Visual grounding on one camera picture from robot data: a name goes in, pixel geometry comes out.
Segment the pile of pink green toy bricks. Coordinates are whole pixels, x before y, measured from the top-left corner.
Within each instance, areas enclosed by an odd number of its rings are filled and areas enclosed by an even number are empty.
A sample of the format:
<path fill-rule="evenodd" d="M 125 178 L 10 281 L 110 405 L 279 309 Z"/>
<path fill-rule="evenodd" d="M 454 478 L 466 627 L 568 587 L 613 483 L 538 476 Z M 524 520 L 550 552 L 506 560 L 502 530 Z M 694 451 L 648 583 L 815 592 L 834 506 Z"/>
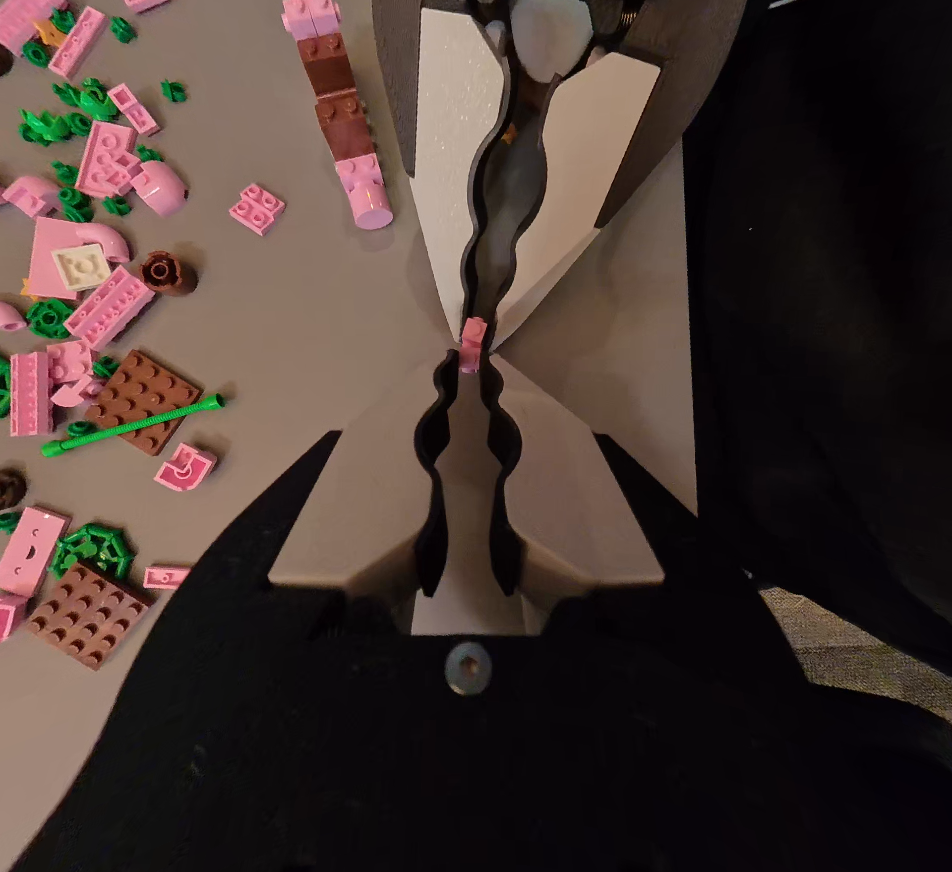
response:
<path fill-rule="evenodd" d="M 2 46 L 14 55 L 27 56 L 27 45 L 39 39 L 45 52 L 54 43 L 41 37 L 40 24 L 62 17 L 68 0 L 5 0 L 2 4 Z M 107 104 L 107 115 L 114 111 L 126 116 L 129 106 L 137 107 L 131 95 L 115 96 L 115 89 L 85 81 L 66 92 L 75 92 L 73 101 L 82 105 L 87 121 L 87 143 L 78 169 L 76 187 L 81 197 L 113 199 L 134 190 L 161 216 L 180 209 L 186 193 L 184 183 L 164 163 L 143 162 L 135 151 L 137 136 L 147 131 L 135 118 L 132 126 L 101 120 L 94 105 Z M 68 309 L 59 328 L 68 343 L 82 349 L 80 356 L 93 355 L 121 334 L 130 321 L 155 296 L 140 278 L 127 271 L 129 261 L 125 240 L 109 227 L 86 220 L 78 210 L 64 206 L 64 217 L 51 216 L 57 191 L 47 188 L 45 179 L 18 178 L 2 194 L 9 203 L 27 214 L 35 223 L 29 286 L 42 304 L 72 301 L 52 260 L 57 248 L 97 244 L 111 264 L 110 277 L 88 290 L 83 304 Z M 8 419 L 12 437 L 36 437 L 53 432 L 54 384 L 75 382 L 84 396 L 93 375 L 91 363 L 78 363 L 77 374 L 70 378 L 54 373 L 52 350 L 19 353 L 2 360 L 2 419 Z M 26 606 L 35 595 L 42 576 L 59 545 L 68 520 L 54 512 L 27 508 L 16 524 L 2 556 L 2 639 L 18 627 Z"/>

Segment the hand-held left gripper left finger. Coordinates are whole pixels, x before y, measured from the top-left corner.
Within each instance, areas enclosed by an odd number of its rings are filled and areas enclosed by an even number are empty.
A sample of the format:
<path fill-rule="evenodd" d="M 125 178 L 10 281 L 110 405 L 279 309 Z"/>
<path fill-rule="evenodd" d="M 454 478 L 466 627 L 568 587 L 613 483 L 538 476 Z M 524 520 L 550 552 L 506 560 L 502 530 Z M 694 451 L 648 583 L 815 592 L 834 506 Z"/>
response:
<path fill-rule="evenodd" d="M 338 438 L 268 580 L 352 599 L 428 597 L 446 568 L 436 462 L 450 440 L 459 352 L 413 370 Z"/>

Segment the pink brown toy brick assembly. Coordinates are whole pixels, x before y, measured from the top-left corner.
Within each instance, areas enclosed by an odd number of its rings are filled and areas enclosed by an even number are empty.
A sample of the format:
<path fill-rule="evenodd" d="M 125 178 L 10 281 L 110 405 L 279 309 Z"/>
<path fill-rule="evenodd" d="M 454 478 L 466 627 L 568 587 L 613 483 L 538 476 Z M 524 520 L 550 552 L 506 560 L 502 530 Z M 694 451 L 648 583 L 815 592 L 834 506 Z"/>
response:
<path fill-rule="evenodd" d="M 393 221 L 374 140 L 356 87 L 335 0 L 283 0 L 282 23 L 295 41 L 315 96 L 314 111 L 356 226 Z"/>

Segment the green flexible toy rod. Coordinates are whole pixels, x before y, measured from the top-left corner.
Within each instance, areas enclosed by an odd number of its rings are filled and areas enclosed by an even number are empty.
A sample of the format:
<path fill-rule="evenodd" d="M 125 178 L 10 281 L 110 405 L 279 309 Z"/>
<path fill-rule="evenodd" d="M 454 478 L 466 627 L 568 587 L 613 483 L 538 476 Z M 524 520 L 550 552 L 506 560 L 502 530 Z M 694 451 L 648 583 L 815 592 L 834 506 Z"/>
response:
<path fill-rule="evenodd" d="M 68 451 L 95 444 L 108 438 L 122 437 L 125 434 L 136 433 L 154 426 L 162 426 L 202 412 L 217 411 L 224 408 L 226 403 L 227 401 L 223 395 L 214 393 L 195 404 L 178 407 L 152 417 L 98 430 L 80 437 L 48 441 L 41 447 L 41 455 L 48 459 L 58 458 Z"/>

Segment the pink curved toy tile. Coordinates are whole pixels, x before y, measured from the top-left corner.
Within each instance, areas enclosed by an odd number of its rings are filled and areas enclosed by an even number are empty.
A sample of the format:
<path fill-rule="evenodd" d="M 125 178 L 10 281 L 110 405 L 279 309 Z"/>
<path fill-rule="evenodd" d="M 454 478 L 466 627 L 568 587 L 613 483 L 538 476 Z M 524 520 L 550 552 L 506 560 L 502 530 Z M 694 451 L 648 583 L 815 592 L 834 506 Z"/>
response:
<path fill-rule="evenodd" d="M 173 492 L 195 489 L 214 470 L 218 458 L 211 452 L 181 442 L 171 457 L 162 463 L 153 481 Z"/>

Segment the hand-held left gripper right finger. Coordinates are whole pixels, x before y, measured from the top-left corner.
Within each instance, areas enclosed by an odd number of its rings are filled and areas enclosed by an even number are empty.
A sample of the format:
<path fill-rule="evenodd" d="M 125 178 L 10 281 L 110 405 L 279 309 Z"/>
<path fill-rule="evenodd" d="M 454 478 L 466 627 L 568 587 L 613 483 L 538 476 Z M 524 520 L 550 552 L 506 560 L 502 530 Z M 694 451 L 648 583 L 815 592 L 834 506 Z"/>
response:
<path fill-rule="evenodd" d="M 499 463 L 489 552 L 506 595 L 583 596 L 664 573 L 592 430 L 500 357 L 484 357 L 487 446 Z"/>

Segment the white square toy plate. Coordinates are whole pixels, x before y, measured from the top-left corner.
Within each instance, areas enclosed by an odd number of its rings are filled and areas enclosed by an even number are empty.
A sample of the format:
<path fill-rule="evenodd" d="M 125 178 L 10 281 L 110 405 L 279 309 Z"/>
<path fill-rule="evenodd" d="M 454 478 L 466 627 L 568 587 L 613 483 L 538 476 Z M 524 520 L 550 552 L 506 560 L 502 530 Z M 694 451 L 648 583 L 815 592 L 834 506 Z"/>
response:
<path fill-rule="evenodd" d="M 54 249 L 52 260 L 67 295 L 93 289 L 112 273 L 105 252 L 97 244 Z"/>

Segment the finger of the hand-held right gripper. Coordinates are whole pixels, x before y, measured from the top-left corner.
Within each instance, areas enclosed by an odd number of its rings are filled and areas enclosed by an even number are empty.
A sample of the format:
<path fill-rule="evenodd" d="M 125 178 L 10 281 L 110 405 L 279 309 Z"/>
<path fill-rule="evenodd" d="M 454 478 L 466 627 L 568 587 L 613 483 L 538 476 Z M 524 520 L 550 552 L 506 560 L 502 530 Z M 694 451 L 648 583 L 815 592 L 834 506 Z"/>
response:
<path fill-rule="evenodd" d="M 554 89 L 541 123 L 541 195 L 515 238 L 494 347 L 530 318 L 600 233 L 597 219 L 659 76 L 659 66 L 611 52 Z"/>
<path fill-rule="evenodd" d="M 479 225 L 477 168 L 499 130 L 510 88 L 503 21 L 423 8 L 411 190 L 440 302 L 460 338 L 464 275 Z"/>

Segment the brown square toy plate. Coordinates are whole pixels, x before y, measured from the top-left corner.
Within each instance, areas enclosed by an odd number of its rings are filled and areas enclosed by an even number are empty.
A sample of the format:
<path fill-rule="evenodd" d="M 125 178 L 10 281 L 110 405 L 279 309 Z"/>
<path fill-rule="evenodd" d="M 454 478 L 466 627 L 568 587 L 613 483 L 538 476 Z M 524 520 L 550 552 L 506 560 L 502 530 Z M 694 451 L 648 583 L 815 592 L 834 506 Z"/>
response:
<path fill-rule="evenodd" d="M 79 664 L 98 670 L 154 602 L 147 592 L 78 561 L 27 618 L 25 629 Z"/>
<path fill-rule="evenodd" d="M 132 350 L 103 385 L 85 420 L 98 429 L 127 425 L 195 404 L 200 387 Z"/>

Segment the pink square toy plate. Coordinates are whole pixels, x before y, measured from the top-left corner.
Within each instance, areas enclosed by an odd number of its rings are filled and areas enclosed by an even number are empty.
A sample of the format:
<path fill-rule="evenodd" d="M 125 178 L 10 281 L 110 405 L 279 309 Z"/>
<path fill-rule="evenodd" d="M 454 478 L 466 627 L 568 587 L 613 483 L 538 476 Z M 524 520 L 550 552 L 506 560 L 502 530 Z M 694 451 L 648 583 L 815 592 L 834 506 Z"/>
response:
<path fill-rule="evenodd" d="M 257 184 L 245 187 L 239 199 L 229 208 L 232 220 L 242 223 L 244 227 L 260 237 L 268 232 L 278 222 L 286 203 Z"/>

